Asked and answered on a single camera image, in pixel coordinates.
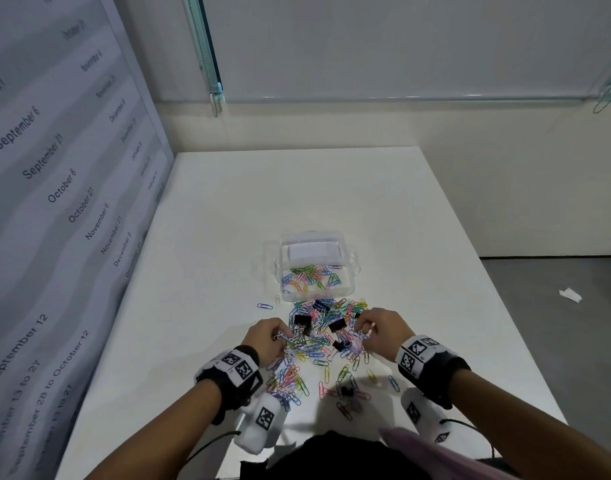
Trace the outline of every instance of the scrap of white paper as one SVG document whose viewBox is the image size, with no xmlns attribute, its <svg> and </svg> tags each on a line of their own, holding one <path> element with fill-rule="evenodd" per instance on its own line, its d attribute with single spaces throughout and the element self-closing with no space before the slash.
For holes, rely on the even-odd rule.
<svg viewBox="0 0 611 480">
<path fill-rule="evenodd" d="M 572 288 L 567 288 L 565 290 L 559 290 L 559 294 L 565 298 L 569 298 L 572 301 L 580 302 L 583 298 L 580 294 L 576 293 Z"/>
</svg>

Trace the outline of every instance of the person's right arm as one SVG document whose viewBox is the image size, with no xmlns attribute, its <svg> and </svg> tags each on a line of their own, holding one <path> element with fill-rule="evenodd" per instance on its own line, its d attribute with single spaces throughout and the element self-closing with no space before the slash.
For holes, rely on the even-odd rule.
<svg viewBox="0 0 611 480">
<path fill-rule="evenodd" d="M 370 328 L 365 348 L 392 362 L 402 343 L 414 335 L 398 313 L 382 308 L 359 316 L 356 329 L 367 332 Z M 457 371 L 448 393 L 452 403 L 524 478 L 611 479 L 609 451 L 474 372 Z"/>
</svg>

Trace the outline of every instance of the floor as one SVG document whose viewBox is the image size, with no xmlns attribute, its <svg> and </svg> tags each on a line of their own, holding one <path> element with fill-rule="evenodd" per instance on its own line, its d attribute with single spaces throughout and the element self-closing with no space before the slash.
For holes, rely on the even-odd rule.
<svg viewBox="0 0 611 480">
<path fill-rule="evenodd" d="M 611 258 L 483 265 L 569 425 L 611 451 Z"/>
</svg>

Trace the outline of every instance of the white table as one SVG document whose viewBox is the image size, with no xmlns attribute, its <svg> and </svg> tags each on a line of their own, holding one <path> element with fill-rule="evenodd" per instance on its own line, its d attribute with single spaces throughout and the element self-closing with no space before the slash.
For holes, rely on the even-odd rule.
<svg viewBox="0 0 611 480">
<path fill-rule="evenodd" d="M 276 306 L 272 298 L 278 284 L 254 279 L 252 263 L 265 242 L 302 230 L 340 230 L 356 247 L 362 271 L 354 296 L 397 310 L 416 332 L 461 353 L 486 379 L 564 420 L 420 149 L 182 153 L 59 479 L 89 473 L 185 393 L 201 364 L 240 343 L 251 324 L 287 319 L 291 305 Z M 288 415 L 288 444 L 328 425 L 367 438 L 384 424 L 412 429 L 399 398 L 387 390 L 374 395 L 372 414 L 363 419 L 313 425 L 321 422 L 322 406 L 316 383 L 309 388 L 311 401 Z M 458 411 L 450 416 L 462 418 Z M 345 421 L 338 411 L 337 417 Z M 202 442 L 231 429 L 235 418 L 231 413 L 211 427 Z M 477 454 L 489 452 L 482 438 L 472 444 L 485 448 Z M 220 440 L 182 477 L 237 476 L 246 458 Z"/>
</svg>

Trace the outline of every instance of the black wrist strap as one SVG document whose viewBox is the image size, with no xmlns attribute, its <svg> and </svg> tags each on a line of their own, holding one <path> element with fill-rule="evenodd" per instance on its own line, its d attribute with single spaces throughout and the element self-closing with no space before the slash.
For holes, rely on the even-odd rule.
<svg viewBox="0 0 611 480">
<path fill-rule="evenodd" d="M 430 401 L 444 409 L 452 409 L 447 389 L 459 369 L 470 366 L 452 350 L 426 335 L 408 339 L 396 355 L 399 371 Z"/>
<path fill-rule="evenodd" d="M 259 354 L 250 346 L 226 350 L 206 363 L 195 374 L 195 383 L 210 379 L 221 391 L 221 408 L 212 424 L 221 424 L 225 412 L 249 404 L 261 386 Z"/>
</svg>

